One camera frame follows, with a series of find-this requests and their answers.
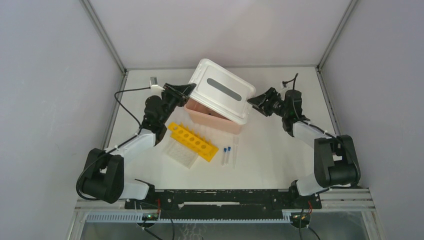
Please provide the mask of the white plastic bin lid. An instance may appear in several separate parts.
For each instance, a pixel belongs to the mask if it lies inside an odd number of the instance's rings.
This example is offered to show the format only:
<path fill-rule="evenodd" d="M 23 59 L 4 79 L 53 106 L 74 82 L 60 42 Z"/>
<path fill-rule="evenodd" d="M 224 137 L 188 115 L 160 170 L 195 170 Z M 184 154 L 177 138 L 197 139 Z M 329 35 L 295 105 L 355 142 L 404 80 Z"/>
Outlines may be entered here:
<path fill-rule="evenodd" d="M 195 84 L 189 97 L 238 125 L 247 123 L 252 106 L 247 100 L 256 88 L 234 73 L 203 58 L 198 63 L 190 84 Z"/>

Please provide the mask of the pink plastic bin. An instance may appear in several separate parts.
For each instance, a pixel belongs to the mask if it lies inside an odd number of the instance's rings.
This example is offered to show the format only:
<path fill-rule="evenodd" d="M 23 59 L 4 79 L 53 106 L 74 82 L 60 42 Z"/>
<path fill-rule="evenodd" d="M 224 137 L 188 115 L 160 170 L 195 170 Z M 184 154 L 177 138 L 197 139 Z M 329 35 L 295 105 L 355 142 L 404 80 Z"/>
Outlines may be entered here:
<path fill-rule="evenodd" d="M 188 113 L 188 116 L 194 124 L 206 126 L 234 135 L 239 135 L 243 129 L 242 124 L 238 124 L 224 117 L 193 99 L 189 99 L 183 108 Z"/>

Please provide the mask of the yellow test tube rack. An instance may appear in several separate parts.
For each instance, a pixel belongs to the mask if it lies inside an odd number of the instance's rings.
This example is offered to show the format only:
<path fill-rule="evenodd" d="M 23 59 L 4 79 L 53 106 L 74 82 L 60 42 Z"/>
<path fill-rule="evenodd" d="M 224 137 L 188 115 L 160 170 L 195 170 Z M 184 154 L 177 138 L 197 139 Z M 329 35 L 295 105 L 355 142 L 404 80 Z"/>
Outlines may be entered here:
<path fill-rule="evenodd" d="M 210 162 L 219 151 L 219 148 L 212 144 L 210 140 L 207 140 L 182 123 L 171 122 L 167 129 L 171 131 L 170 137 L 172 139 L 193 151 L 207 162 Z"/>

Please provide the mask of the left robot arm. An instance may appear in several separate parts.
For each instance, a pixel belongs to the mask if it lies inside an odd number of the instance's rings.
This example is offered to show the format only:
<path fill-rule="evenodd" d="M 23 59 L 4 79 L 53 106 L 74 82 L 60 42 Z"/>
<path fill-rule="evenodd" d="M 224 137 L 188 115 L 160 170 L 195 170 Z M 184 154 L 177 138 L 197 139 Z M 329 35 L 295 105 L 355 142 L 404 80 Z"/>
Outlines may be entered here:
<path fill-rule="evenodd" d="M 136 121 L 136 132 L 118 145 L 89 151 L 75 184 L 78 196 L 86 201 L 109 204 L 121 199 L 135 199 L 145 209 L 153 207 L 157 196 L 150 191 L 152 185 L 130 178 L 125 174 L 125 167 L 142 152 L 162 141 L 168 130 L 167 120 L 177 107 L 186 105 L 196 86 L 195 83 L 166 83 L 157 89 L 149 86 L 153 94 L 145 101 L 143 119 Z"/>

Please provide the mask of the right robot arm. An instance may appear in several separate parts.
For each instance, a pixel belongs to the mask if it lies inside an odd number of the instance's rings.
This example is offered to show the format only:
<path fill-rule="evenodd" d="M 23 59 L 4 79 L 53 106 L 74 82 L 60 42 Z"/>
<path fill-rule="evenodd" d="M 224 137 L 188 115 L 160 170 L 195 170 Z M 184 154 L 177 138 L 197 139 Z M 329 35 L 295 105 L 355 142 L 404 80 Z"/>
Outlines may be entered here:
<path fill-rule="evenodd" d="M 295 191 L 289 203 L 302 208 L 309 196 L 331 188 L 354 188 L 361 178 L 361 170 L 353 139 L 349 135 L 332 135 L 314 125 L 302 113 L 302 93 L 289 89 L 281 95 L 273 87 L 247 100 L 262 115 L 281 117 L 282 128 L 291 137 L 303 141 L 313 149 L 313 172 L 295 180 Z"/>

